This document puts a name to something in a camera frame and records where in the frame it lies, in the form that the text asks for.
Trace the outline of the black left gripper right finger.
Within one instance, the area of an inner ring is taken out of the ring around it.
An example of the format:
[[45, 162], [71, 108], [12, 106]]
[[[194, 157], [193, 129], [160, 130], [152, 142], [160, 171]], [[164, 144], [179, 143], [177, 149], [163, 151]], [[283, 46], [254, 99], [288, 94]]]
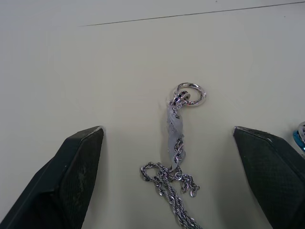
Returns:
[[274, 229], [305, 227], [305, 159], [284, 139], [235, 126], [248, 184]]

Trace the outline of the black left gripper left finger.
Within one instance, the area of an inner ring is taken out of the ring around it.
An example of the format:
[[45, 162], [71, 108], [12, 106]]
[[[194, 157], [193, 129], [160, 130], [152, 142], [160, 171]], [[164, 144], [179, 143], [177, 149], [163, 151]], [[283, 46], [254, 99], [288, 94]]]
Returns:
[[2, 220], [2, 229], [80, 229], [97, 177], [102, 126], [65, 139], [25, 187]]

